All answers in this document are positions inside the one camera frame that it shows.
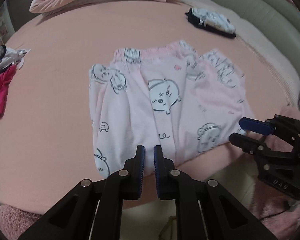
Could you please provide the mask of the magenta red garment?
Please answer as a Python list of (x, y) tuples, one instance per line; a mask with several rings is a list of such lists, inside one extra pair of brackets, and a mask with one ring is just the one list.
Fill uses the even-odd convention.
[(17, 66), (13, 64), (9, 66), (5, 72), (0, 74), (0, 118), (4, 114), (7, 102), (8, 88), (14, 75), (16, 74), (16, 71)]

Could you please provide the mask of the pink cartoon print pajama pants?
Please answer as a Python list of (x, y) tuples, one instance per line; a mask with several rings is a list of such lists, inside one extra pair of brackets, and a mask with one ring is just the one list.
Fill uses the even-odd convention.
[(94, 160), (108, 177), (123, 168), (138, 145), (145, 174), (154, 172), (154, 148), (176, 165), (244, 134), (239, 120), (253, 117), (244, 73), (218, 49), (203, 55), (180, 40), (115, 51), (107, 66), (89, 70)]

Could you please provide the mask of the beige upholstered headboard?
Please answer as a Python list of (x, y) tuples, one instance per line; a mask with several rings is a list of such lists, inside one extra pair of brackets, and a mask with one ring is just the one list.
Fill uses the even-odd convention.
[(300, 11), (286, 0), (212, 0), (254, 25), (300, 77)]

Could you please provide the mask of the white shelf with toys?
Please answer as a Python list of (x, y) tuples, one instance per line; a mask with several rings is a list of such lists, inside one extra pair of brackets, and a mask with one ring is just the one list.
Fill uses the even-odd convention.
[(5, 1), (0, 7), (0, 45), (4, 45), (14, 33), (7, 2)]

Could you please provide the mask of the pink fluffy blanket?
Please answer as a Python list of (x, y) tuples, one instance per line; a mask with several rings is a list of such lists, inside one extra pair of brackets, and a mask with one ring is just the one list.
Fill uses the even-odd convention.
[(0, 230), (7, 239), (18, 239), (41, 216), (9, 205), (0, 205)]

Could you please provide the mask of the folded white navy clothes stack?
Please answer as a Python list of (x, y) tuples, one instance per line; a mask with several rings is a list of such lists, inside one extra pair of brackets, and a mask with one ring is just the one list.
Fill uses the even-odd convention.
[(230, 39), (236, 38), (235, 26), (223, 14), (192, 7), (185, 13), (185, 16), (188, 22), (198, 29), (203, 29)]

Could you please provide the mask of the white black garment pile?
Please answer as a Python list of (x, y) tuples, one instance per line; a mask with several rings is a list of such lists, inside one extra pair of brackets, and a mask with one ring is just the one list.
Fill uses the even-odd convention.
[(5, 72), (11, 65), (23, 66), (24, 57), (31, 50), (7, 48), (5, 45), (0, 45), (0, 74)]

